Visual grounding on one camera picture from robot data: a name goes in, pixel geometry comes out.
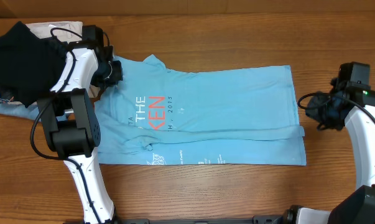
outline light blue t-shirt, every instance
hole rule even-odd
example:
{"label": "light blue t-shirt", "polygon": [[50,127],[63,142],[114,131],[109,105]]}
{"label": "light blue t-shirt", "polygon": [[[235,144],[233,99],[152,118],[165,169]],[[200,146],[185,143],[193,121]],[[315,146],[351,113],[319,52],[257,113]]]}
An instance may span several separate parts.
{"label": "light blue t-shirt", "polygon": [[185,73],[117,58],[95,111],[105,164],[305,165],[289,66]]}

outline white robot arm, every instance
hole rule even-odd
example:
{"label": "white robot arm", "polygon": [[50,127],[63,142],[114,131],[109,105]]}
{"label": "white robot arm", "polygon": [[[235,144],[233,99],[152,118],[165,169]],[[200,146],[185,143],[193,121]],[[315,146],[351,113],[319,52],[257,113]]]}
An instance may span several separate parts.
{"label": "white robot arm", "polygon": [[[113,47],[103,44],[103,31],[84,26],[82,41],[68,46],[63,73],[52,95],[37,101],[48,146],[71,172],[84,209],[83,223],[117,223],[116,211],[104,186],[98,162],[100,126],[88,98],[91,84],[101,87],[122,80],[121,64],[113,61]],[[74,113],[74,121],[57,121]]]}
{"label": "white robot arm", "polygon": [[[375,106],[364,107],[375,118]],[[375,124],[356,106],[345,118],[356,164],[356,188],[375,184]]]}

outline wooden table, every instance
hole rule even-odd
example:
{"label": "wooden table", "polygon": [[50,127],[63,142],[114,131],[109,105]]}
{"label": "wooden table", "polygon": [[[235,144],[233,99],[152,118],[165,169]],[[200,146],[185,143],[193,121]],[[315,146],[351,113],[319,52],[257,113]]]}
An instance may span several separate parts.
{"label": "wooden table", "polygon": [[[291,65],[297,96],[328,91],[342,63],[369,63],[375,90],[375,12],[22,19],[62,20],[96,24],[109,34],[117,55],[143,60],[155,54],[175,70]],[[0,35],[16,21],[0,19]],[[123,218],[251,217],[282,213],[292,204],[331,210],[355,188],[348,133],[317,132],[316,122],[302,110],[299,115],[306,167],[102,165],[106,188]],[[0,222],[81,219],[71,175],[62,162],[34,154],[31,125],[0,115]],[[49,152],[41,126],[35,138]]]}

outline black cable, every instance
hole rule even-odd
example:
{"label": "black cable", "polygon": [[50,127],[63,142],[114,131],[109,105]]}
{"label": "black cable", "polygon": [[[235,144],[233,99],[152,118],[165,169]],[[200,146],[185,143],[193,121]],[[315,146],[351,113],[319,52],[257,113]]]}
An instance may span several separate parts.
{"label": "black cable", "polygon": [[54,28],[51,28],[50,30],[50,35],[52,35],[53,38],[56,38],[58,40],[58,38],[53,34],[53,31],[54,30],[62,30],[62,31],[65,31],[65,32],[69,32],[69,33],[72,33],[74,35],[76,35],[77,37],[81,38],[82,39],[82,36],[80,34],[77,34],[76,32],[72,31],[72,30],[68,30],[68,29],[64,29],[64,28],[60,28],[60,27],[54,27]]}
{"label": "black cable", "polygon": [[107,37],[107,47],[110,46],[110,38],[108,38],[108,35],[105,31],[103,31],[103,34]]}
{"label": "black cable", "polygon": [[[65,46],[65,45],[64,45],[64,44],[63,44],[63,43],[62,43],[62,42],[61,42],[61,41],[60,41],[60,40],[59,40],[59,39],[53,34],[53,31],[54,31],[54,30],[64,30],[64,31],[66,31],[66,32],[71,32],[72,34],[75,34],[75,35],[79,36],[79,37],[82,39],[82,36],[81,36],[81,35],[79,35],[79,34],[73,32],[73,31],[71,31],[71,30],[64,29],[64,28],[59,28],[59,27],[52,28],[52,29],[50,30],[50,34],[52,35],[53,38],[55,38],[55,39],[56,39],[60,44],[62,44],[64,47],[66,47],[66,46]],[[53,100],[54,100],[54,99],[55,99],[55,98],[56,98],[56,97],[57,97],[57,96],[58,96],[58,95],[64,90],[64,88],[67,86],[68,82],[69,82],[70,79],[71,79],[71,75],[72,75],[72,73],[73,73],[73,71],[74,71],[74,68],[75,68],[76,57],[75,57],[75,54],[72,52],[72,50],[68,50],[68,52],[70,52],[71,55],[72,55],[72,57],[73,57],[73,63],[72,63],[72,66],[71,66],[70,72],[68,73],[68,75],[67,75],[66,79],[64,80],[64,83],[63,83],[63,85],[60,87],[60,89],[54,94],[53,98],[52,98],[50,101],[48,101],[48,102],[45,104],[45,106],[42,108],[42,110],[39,112],[38,116],[37,116],[36,119],[34,120],[34,123],[33,123],[32,127],[31,127],[31,132],[30,132],[30,143],[31,143],[31,147],[32,147],[32,149],[34,150],[34,152],[35,152],[38,156],[43,157],[43,158],[45,158],[45,159],[63,160],[63,159],[61,159],[61,158],[59,158],[59,157],[48,156],[48,155],[42,154],[42,153],[37,149],[37,147],[36,147],[36,145],[35,145],[35,142],[34,142],[34,134],[35,134],[35,129],[36,129],[37,125],[38,125],[39,119],[42,117],[43,113],[47,110],[47,108],[50,106],[50,104],[53,102]],[[86,192],[86,197],[87,197],[88,202],[89,202],[89,206],[92,208],[92,211],[93,211],[93,213],[95,214],[95,217],[96,217],[98,223],[101,224],[100,217],[99,217],[99,215],[98,215],[98,213],[97,213],[97,211],[96,211],[96,209],[95,209],[95,206],[93,206],[93,202],[92,202],[92,200],[91,200],[91,198],[90,198],[90,194],[89,194],[89,190],[88,190],[88,185],[87,185],[87,183],[86,183],[85,175],[83,174],[83,171],[82,171],[81,166],[80,166],[77,162],[75,162],[75,161],[73,161],[72,159],[69,159],[69,158],[65,159],[65,161],[68,161],[68,162],[73,163],[73,164],[76,166],[76,168],[80,171],[81,178],[82,178],[82,182],[83,182],[83,186],[84,186],[84,188],[85,188],[85,192]]]}
{"label": "black cable", "polygon": [[[302,106],[302,105],[300,104],[300,102],[301,102],[302,100],[308,98],[309,96],[318,96],[318,95],[328,96],[330,99],[328,99],[325,103],[321,104],[320,106],[313,106],[313,107],[310,107],[310,108],[305,107],[305,106]],[[353,100],[349,100],[349,99],[344,98],[344,97],[342,97],[342,96],[331,95],[331,94],[329,94],[329,93],[320,93],[320,92],[318,92],[318,93],[309,93],[309,94],[306,94],[306,95],[304,95],[303,97],[301,97],[301,98],[298,100],[298,103],[297,103],[297,104],[298,104],[298,106],[299,106],[301,109],[304,109],[304,110],[314,110],[314,109],[318,109],[318,108],[320,108],[320,107],[322,107],[322,106],[325,106],[325,105],[326,105],[328,102],[330,102],[331,99],[334,98],[334,97],[335,97],[335,98],[338,98],[338,99],[341,99],[341,100],[344,100],[344,101],[346,101],[346,102],[348,102],[348,103],[350,103],[350,104],[352,104],[352,105],[357,106],[357,108],[359,108],[362,112],[364,112],[364,113],[369,117],[369,119],[371,119],[371,121],[375,124],[375,118],[374,118],[373,115],[371,115],[370,112],[368,112],[368,110],[366,110],[365,108],[363,108],[362,106],[360,106],[358,103],[354,102]]]}

